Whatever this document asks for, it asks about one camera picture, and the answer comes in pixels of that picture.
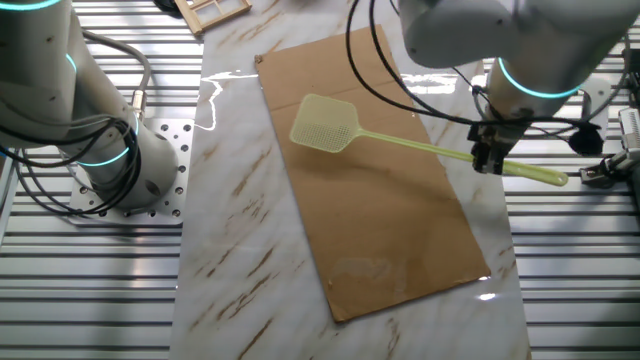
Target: metal mounting plate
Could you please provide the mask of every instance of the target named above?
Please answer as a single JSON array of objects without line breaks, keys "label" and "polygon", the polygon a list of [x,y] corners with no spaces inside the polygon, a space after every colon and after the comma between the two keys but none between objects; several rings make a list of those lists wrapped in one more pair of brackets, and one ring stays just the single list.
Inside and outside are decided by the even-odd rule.
[{"label": "metal mounting plate", "polygon": [[[125,214],[124,211],[119,209],[111,209],[107,211],[106,214],[101,214],[103,216],[90,215],[85,218],[71,217],[70,221],[72,223],[79,226],[104,226],[108,224],[171,226],[182,224],[187,199],[194,121],[189,119],[145,119],[145,125],[151,131],[164,136],[176,151],[179,168],[176,169],[178,175],[171,190],[148,208],[134,210],[131,211],[130,214]],[[186,151],[183,150],[184,145],[187,145]],[[77,175],[85,184],[89,183],[89,179],[82,168],[78,167]],[[86,209],[93,206],[93,204],[102,202],[98,195],[90,191],[82,193],[81,188],[82,186],[80,184],[74,182],[71,192],[71,207]]]}]

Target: white marble table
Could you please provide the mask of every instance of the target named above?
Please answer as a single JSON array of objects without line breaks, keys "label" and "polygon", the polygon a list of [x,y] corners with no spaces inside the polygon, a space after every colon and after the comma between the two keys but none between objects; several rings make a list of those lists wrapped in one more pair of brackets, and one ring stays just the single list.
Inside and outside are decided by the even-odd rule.
[{"label": "white marble table", "polygon": [[[336,325],[319,283],[253,63],[344,32],[340,0],[256,2],[205,35],[171,359],[526,359],[529,342],[500,178],[441,158],[491,268],[489,279]],[[366,24],[360,6],[354,28]],[[406,56],[379,2],[407,84],[473,116],[469,87]],[[471,77],[480,65],[461,68]],[[468,129],[423,119],[434,144],[469,151]]]}]

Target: cardboard sheet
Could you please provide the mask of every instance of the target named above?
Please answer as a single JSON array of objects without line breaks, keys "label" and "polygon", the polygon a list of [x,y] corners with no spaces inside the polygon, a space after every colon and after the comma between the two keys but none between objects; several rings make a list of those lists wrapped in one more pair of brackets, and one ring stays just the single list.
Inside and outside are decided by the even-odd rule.
[{"label": "cardboard sheet", "polygon": [[[368,30],[353,32],[352,42],[364,78],[412,105],[380,64]],[[357,82],[343,35],[256,56],[256,67],[335,321],[490,275],[436,155],[368,138],[339,154],[289,140],[300,102],[315,93],[353,103],[367,130],[429,142],[417,116]]]}]

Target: glowing blue ring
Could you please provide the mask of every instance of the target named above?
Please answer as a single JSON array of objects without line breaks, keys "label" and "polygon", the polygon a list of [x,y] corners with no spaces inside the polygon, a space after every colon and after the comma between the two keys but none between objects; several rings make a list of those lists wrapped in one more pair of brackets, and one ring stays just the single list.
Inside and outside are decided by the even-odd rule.
[{"label": "glowing blue ring", "polygon": [[[136,116],[136,136],[138,135],[138,117]],[[78,165],[81,166],[89,166],[89,167],[98,167],[98,166],[104,166],[104,165],[109,165],[115,161],[118,161],[121,157],[125,156],[127,153],[129,152],[129,147],[127,147],[126,149],[124,149],[118,156],[114,157],[111,160],[107,160],[107,161],[103,161],[101,163],[97,163],[97,164],[87,164],[87,163],[83,163],[80,161],[76,161],[76,163]]]},{"label": "glowing blue ring", "polygon": [[69,62],[71,63],[71,66],[73,66],[73,71],[75,71],[75,73],[78,73],[78,68],[76,67],[76,62],[73,61],[73,59],[71,58],[71,55],[67,54],[67,60],[69,60]]},{"label": "glowing blue ring", "polygon": [[525,94],[529,94],[531,96],[535,96],[535,97],[539,97],[539,98],[543,98],[543,99],[562,99],[562,98],[565,98],[567,96],[571,96],[571,95],[575,94],[582,87],[582,85],[578,85],[575,89],[569,90],[569,91],[565,91],[563,93],[543,93],[543,92],[539,92],[539,91],[534,91],[534,90],[527,89],[526,87],[520,85],[520,83],[518,83],[516,81],[516,79],[514,79],[513,77],[511,77],[511,75],[509,75],[509,73],[507,72],[506,67],[504,66],[504,61],[502,61],[502,58],[498,58],[498,63],[500,64],[500,69],[502,69],[502,73],[507,78],[507,80],[509,80],[509,82],[513,86],[515,86],[518,90],[522,91]]},{"label": "glowing blue ring", "polygon": [[31,11],[40,10],[59,3],[61,0],[46,0],[35,4],[8,4],[0,2],[0,10]]}]

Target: fly swatter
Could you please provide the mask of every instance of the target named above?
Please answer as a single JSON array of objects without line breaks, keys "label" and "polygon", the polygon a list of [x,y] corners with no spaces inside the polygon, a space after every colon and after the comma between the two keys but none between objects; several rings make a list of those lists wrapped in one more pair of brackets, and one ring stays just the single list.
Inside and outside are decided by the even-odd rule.
[{"label": "fly swatter", "polygon": [[[471,154],[367,131],[358,124],[358,112],[353,104],[314,94],[309,94],[302,100],[289,138],[296,144],[338,153],[358,136],[473,162]],[[565,173],[515,161],[505,161],[503,171],[555,186],[564,186],[569,181]]]}]

